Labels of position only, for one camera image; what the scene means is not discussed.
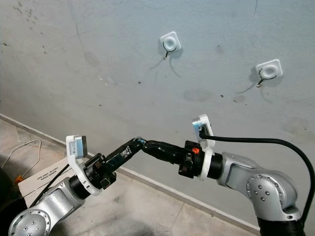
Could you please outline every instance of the gray concrete wall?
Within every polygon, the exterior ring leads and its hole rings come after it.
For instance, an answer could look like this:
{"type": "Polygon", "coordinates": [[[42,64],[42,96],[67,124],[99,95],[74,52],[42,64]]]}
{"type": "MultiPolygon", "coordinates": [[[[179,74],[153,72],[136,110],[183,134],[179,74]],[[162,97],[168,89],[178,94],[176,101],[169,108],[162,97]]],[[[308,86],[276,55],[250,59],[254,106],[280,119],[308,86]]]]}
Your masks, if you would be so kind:
{"type": "MultiPolygon", "coordinates": [[[[315,164],[314,10],[312,0],[2,0],[0,112],[61,140],[87,135],[103,154],[134,136],[183,146],[196,140],[191,119],[207,114],[216,135],[285,139],[315,164]],[[161,61],[170,31],[183,50],[161,61]],[[251,88],[254,66],[275,58],[283,78],[251,88]]],[[[293,152],[219,142],[216,151],[289,174],[303,209],[309,176],[293,152]]],[[[256,224],[251,203],[215,181],[142,153],[125,167],[256,224]]],[[[313,208],[310,235],[314,223],[313,208]]]]}

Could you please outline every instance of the label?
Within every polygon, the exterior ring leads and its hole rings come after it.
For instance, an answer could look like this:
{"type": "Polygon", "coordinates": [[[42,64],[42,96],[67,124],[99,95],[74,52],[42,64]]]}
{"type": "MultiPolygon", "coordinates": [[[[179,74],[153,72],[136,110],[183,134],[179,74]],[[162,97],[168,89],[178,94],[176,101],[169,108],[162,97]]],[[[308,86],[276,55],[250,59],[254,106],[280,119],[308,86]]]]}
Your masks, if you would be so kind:
{"type": "Polygon", "coordinates": [[[70,146],[70,155],[75,155],[77,152],[77,147],[75,145],[75,142],[70,142],[69,146],[70,146]]]}
{"type": "Polygon", "coordinates": [[[57,173],[57,169],[58,169],[58,167],[55,167],[54,169],[52,169],[52,170],[46,172],[45,174],[39,176],[39,177],[37,178],[37,180],[44,180],[44,179],[48,178],[49,176],[51,176],[51,175],[57,173]]]}

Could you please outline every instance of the floor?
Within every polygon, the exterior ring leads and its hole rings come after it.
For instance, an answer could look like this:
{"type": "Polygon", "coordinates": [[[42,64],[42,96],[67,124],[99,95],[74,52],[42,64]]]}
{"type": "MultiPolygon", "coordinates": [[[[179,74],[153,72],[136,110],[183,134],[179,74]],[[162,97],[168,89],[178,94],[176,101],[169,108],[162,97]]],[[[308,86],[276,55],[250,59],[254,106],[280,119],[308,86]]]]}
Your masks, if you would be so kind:
{"type": "MultiPolygon", "coordinates": [[[[25,178],[65,157],[65,148],[0,120],[0,163],[17,145],[40,139],[39,163],[25,178]]],[[[14,180],[38,157],[38,142],[14,152],[4,170],[14,180]]],[[[118,174],[117,181],[59,222],[50,236],[254,236],[152,187],[118,174]]]]}

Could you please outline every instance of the black cylindrical joint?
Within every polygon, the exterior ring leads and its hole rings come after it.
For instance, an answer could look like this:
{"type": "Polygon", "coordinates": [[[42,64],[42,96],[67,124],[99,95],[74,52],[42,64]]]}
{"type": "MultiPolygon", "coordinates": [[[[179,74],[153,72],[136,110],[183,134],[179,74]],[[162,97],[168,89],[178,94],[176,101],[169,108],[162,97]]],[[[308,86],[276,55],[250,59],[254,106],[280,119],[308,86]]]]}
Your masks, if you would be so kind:
{"type": "Polygon", "coordinates": [[[261,236],[305,236],[301,219],[292,221],[268,221],[259,219],[261,236]]]}
{"type": "Polygon", "coordinates": [[[69,184],[79,198],[86,199],[88,196],[90,196],[90,193],[81,184],[78,176],[72,176],[69,180],[69,184]]]}
{"type": "Polygon", "coordinates": [[[222,173],[222,155],[215,153],[212,155],[210,168],[207,177],[218,179],[222,173]]]}
{"type": "Polygon", "coordinates": [[[181,164],[184,161],[186,151],[182,147],[158,141],[147,141],[142,150],[155,158],[172,164],[181,164]]]}

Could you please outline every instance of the wire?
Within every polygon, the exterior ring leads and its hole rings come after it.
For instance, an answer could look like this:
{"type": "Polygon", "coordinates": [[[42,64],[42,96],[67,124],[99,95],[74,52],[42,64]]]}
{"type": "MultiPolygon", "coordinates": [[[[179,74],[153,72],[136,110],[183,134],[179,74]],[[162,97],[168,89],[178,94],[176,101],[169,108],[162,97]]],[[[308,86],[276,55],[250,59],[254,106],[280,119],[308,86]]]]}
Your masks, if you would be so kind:
{"type": "Polygon", "coordinates": [[[10,157],[11,157],[11,155],[12,155],[13,152],[15,152],[17,149],[19,149],[19,148],[21,148],[21,147],[23,147],[23,146],[25,146],[25,145],[27,145],[27,144],[30,144],[30,143],[32,143],[32,142],[35,142],[35,141],[39,141],[38,159],[37,159],[37,161],[22,175],[22,178],[23,178],[23,177],[31,170],[31,168],[33,168],[33,167],[39,162],[39,160],[40,160],[41,140],[39,140],[39,139],[35,139],[35,140],[29,141],[29,142],[27,142],[27,143],[24,143],[24,144],[22,144],[22,145],[19,145],[19,146],[15,147],[15,148],[11,151],[11,153],[8,155],[8,157],[6,158],[6,160],[4,161],[4,163],[2,164],[1,168],[4,167],[4,165],[5,165],[5,164],[7,163],[7,161],[10,159],[10,157]]]}
{"type": "Polygon", "coordinates": [[[311,179],[311,186],[310,186],[309,195],[307,197],[304,211],[303,211],[303,214],[301,217],[303,224],[305,224],[307,215],[308,215],[310,208],[311,208],[314,193],[315,193],[315,173],[314,173],[314,169],[313,169],[313,166],[312,166],[310,160],[307,158],[307,156],[304,154],[304,152],[301,151],[301,149],[299,149],[297,146],[293,145],[292,143],[289,143],[289,142],[287,142],[285,140],[281,140],[281,139],[227,138],[227,137],[209,136],[209,135],[205,135],[204,129],[199,133],[199,136],[202,139],[210,139],[210,140],[222,141],[222,142],[279,144],[279,145],[286,146],[286,147],[292,149],[293,151],[295,151],[303,159],[304,163],[306,164],[306,167],[309,170],[310,179],[311,179]]]}
{"type": "Polygon", "coordinates": [[[46,185],[46,187],[40,192],[40,194],[37,196],[37,198],[35,198],[34,202],[30,205],[30,207],[33,207],[38,200],[41,198],[41,196],[48,190],[48,188],[50,187],[50,185],[53,184],[53,182],[55,182],[55,180],[69,167],[69,164],[67,164],[61,171],[58,172],[58,174],[56,174],[56,176],[46,185]]]}

